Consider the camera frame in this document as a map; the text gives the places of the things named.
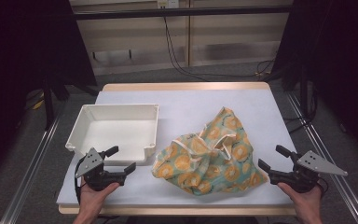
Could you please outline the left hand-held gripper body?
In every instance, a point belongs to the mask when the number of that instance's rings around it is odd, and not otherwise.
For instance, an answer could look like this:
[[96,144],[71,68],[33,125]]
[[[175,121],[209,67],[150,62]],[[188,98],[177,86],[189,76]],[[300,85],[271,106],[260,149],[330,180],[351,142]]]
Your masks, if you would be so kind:
[[118,183],[123,186],[126,175],[123,172],[109,173],[104,170],[104,159],[102,152],[98,152],[92,147],[89,152],[79,160],[75,170],[75,190],[80,191],[81,187],[77,180],[83,176],[86,184],[95,191],[101,191],[111,183]]

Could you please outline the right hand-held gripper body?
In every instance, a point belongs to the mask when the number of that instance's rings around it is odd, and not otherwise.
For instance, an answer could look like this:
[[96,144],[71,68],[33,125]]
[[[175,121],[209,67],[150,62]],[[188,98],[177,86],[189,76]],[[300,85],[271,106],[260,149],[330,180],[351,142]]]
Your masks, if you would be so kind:
[[293,171],[286,173],[270,170],[269,180],[272,185],[285,183],[296,192],[309,192],[318,184],[320,174],[343,176],[348,174],[311,150],[305,154],[292,152],[289,158],[294,163]]

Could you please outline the lemon print cloth bag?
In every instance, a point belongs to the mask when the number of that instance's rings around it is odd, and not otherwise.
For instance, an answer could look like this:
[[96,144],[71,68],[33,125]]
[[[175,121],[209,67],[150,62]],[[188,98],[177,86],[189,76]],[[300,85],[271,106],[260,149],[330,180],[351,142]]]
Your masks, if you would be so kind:
[[268,180],[253,152],[241,121],[224,107],[201,132],[181,135],[160,151],[152,175],[197,196],[244,191]]

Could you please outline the person's left hand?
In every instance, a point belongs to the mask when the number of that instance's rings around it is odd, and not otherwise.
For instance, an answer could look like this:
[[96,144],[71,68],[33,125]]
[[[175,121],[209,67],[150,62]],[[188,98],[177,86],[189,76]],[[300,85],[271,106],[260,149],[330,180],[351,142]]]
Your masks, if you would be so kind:
[[77,217],[96,217],[100,214],[106,197],[119,187],[118,183],[112,183],[101,191],[91,189],[83,184],[80,194],[80,207]]

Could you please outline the person's right hand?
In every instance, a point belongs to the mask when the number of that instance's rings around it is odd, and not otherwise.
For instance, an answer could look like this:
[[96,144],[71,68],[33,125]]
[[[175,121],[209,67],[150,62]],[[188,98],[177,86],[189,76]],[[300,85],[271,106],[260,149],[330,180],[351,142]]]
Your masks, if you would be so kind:
[[293,201],[298,217],[306,220],[320,215],[322,192],[319,187],[306,193],[298,193],[285,183],[279,183],[278,187]]

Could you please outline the white plastic tray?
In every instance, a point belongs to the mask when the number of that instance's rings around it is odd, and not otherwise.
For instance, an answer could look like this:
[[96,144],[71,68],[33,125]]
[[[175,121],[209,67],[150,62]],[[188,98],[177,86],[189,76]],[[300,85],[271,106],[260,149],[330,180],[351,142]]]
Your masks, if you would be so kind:
[[159,106],[83,105],[65,147],[82,158],[118,146],[106,163],[146,162],[156,152]]

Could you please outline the black metal stand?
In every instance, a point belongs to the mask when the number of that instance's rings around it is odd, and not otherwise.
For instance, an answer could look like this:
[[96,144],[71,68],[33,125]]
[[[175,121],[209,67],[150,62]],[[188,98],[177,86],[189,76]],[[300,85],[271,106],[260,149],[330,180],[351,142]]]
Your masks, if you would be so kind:
[[70,93],[66,89],[66,85],[75,86],[77,89],[92,96],[97,96],[99,93],[93,88],[88,87],[85,84],[81,84],[79,81],[76,81],[73,78],[58,75],[45,76],[43,78],[42,89],[44,93],[43,99],[45,102],[46,110],[46,131],[53,125],[55,120],[51,94],[54,93],[59,101],[67,101],[69,99]]
[[305,66],[301,67],[299,85],[301,118],[310,123],[316,116],[318,97],[315,86],[312,82],[309,82],[308,71]]

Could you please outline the black curtain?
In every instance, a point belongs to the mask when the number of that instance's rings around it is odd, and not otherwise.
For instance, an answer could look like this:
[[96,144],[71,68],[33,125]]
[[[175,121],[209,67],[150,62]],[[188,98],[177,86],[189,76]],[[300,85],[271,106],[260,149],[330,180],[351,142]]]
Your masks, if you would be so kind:
[[272,73],[291,90],[302,75],[358,141],[358,0],[293,0]]
[[94,86],[69,0],[0,0],[0,160],[34,90],[67,98],[66,84]]

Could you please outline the black horizontal bar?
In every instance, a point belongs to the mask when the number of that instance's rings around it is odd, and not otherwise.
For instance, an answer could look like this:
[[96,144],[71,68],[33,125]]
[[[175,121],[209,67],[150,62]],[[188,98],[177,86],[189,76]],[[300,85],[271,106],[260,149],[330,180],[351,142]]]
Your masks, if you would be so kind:
[[293,6],[257,6],[257,7],[194,7],[194,8],[166,8],[166,9],[140,9],[125,11],[81,12],[75,13],[73,18],[83,20],[109,20],[109,19],[136,19],[156,17],[182,17],[182,16],[210,16],[210,15],[238,15],[238,14],[269,14],[287,13]]

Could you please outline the metal floor rail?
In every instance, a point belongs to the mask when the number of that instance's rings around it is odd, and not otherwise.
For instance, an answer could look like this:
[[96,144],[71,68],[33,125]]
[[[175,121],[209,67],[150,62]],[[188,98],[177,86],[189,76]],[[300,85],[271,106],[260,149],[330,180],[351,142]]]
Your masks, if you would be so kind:
[[[305,119],[305,116],[300,109],[300,102],[298,101],[296,96],[293,93],[289,92],[287,93],[287,97],[295,113],[299,116],[301,126],[307,133],[308,138],[312,142],[316,152],[322,158],[326,159],[329,162],[332,162],[333,164],[336,164],[330,152],[328,151],[328,148],[324,144],[324,141],[322,140],[321,136],[317,133],[311,122]],[[354,191],[351,189],[349,183],[346,181],[344,176],[330,175],[330,177],[344,203],[349,208],[352,216],[355,219],[355,222],[358,224],[358,197],[355,195]]]
[[61,117],[57,116],[50,127],[44,132],[21,183],[0,220],[0,224],[16,224],[60,120]]

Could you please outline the white wall outlet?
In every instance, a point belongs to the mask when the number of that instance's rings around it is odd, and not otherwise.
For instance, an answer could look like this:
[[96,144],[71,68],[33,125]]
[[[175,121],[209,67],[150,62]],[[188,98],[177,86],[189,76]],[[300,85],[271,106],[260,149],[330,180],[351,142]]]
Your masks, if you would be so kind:
[[179,0],[157,0],[158,8],[179,8]]

